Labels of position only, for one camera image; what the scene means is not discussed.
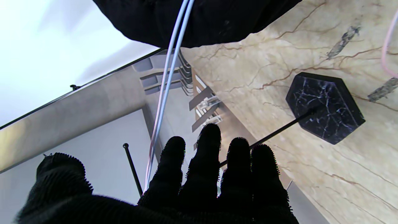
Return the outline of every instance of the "blue cable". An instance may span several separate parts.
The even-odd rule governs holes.
[[[176,21],[176,24],[174,26],[174,30],[173,30],[173,33],[172,33],[172,38],[170,40],[169,48],[168,48],[167,55],[166,55],[166,62],[165,62],[165,68],[164,68],[164,72],[163,72],[163,80],[162,80],[162,85],[161,85],[161,88],[160,88],[160,97],[159,97],[159,104],[158,104],[158,112],[159,112],[159,107],[160,107],[160,114],[158,114],[158,113],[156,114],[156,116],[159,115],[159,121],[157,122],[157,124],[155,124],[155,127],[154,127],[154,132],[156,132],[156,133],[155,133],[155,137],[153,138],[153,141],[151,141],[150,159],[149,159],[148,165],[146,167],[147,168],[147,170],[146,170],[146,174],[147,175],[146,175],[144,191],[146,191],[148,189],[148,184],[149,184],[149,180],[150,180],[150,175],[151,175],[152,165],[153,165],[153,160],[154,160],[154,155],[155,155],[153,148],[154,148],[154,145],[155,145],[155,143],[157,141],[157,138],[159,136],[159,131],[160,131],[160,127],[161,127],[161,124],[162,124],[162,121],[163,121],[163,113],[164,113],[164,109],[165,109],[165,106],[166,106],[166,101],[167,101],[167,97],[168,97],[168,93],[169,93],[169,89],[170,89],[172,75],[174,73],[174,69],[175,69],[175,65],[176,65],[176,60],[177,60],[179,48],[181,47],[182,39],[183,39],[183,36],[184,36],[184,33],[185,33],[185,29],[186,29],[187,24],[188,24],[189,15],[191,13],[191,9],[192,9],[194,0],[189,0],[189,4],[188,4],[187,10],[185,12],[184,20],[183,20],[183,23],[182,23],[182,26],[181,26],[181,30],[180,30],[180,33],[179,33],[179,36],[178,36],[176,48],[174,50],[173,61],[172,61],[171,67],[170,67],[170,72],[168,74],[168,81],[167,81],[167,84],[166,84],[165,93],[164,93],[164,96],[163,96],[163,100],[160,102],[160,98],[162,97],[162,92],[163,92],[163,87],[164,87],[164,81],[165,81],[165,77],[166,77],[167,69],[168,69],[168,65],[169,65],[171,51],[172,51],[173,46],[174,46],[176,34],[177,34],[177,31],[178,31],[178,28],[179,28],[179,24],[181,22],[182,14],[184,13],[185,7],[187,5],[187,2],[188,2],[188,0],[184,0],[183,1],[182,6],[180,8],[180,11],[178,13],[177,21]]]

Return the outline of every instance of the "white ceiling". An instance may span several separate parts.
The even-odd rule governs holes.
[[[91,0],[0,0],[0,126],[143,57]]]

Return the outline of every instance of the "thin black pole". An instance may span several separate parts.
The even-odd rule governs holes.
[[[300,117],[294,119],[292,122],[288,123],[287,125],[279,128],[278,130],[272,132],[268,136],[266,136],[266,137],[262,138],[261,140],[257,141],[256,143],[254,143],[253,145],[250,146],[250,149],[253,149],[254,147],[262,144],[263,142],[268,141],[270,138],[274,137],[275,135],[277,135],[277,134],[283,132],[284,130],[286,130],[287,128],[291,127],[293,124],[303,120],[304,118],[310,116],[311,114],[314,114],[314,112],[315,112],[315,109],[309,110],[307,113],[305,113],[305,114],[301,115]],[[228,163],[227,160],[221,162],[220,163],[220,168],[225,166],[227,163]]]
[[[140,196],[142,196],[143,192],[142,192],[140,180],[138,179],[137,172],[135,171],[135,168],[134,168],[133,160],[131,159],[131,156],[130,156],[129,145],[127,143],[124,143],[123,148],[126,151],[127,159],[129,160],[129,163],[130,163],[130,168],[131,168],[131,171],[133,172],[133,176],[134,176],[135,184],[137,185],[138,193],[140,193]]]

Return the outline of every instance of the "hand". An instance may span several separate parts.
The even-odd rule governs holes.
[[[215,223],[242,223],[252,219],[269,223],[298,223],[293,216],[287,191],[279,180],[272,150],[260,145],[250,154],[249,143],[235,138],[228,149],[228,168],[219,177],[220,129],[205,126],[197,141],[197,152],[189,163],[187,181],[181,187],[181,166],[185,142],[172,137],[160,158],[148,190],[138,202],[157,212],[180,212],[194,220]]]
[[[181,186],[185,142],[172,137],[166,144],[148,190],[134,206],[93,195],[83,164],[55,153],[37,168],[36,183],[17,223],[278,223],[298,224],[271,149],[260,145],[250,154],[249,143],[235,138],[229,147],[228,168],[217,198],[220,129],[205,126],[197,152]]]

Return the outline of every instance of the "black marble base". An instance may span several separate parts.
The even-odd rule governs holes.
[[[334,145],[365,122],[340,78],[302,72],[294,78],[286,101],[296,118],[316,108],[314,115],[299,124]]]

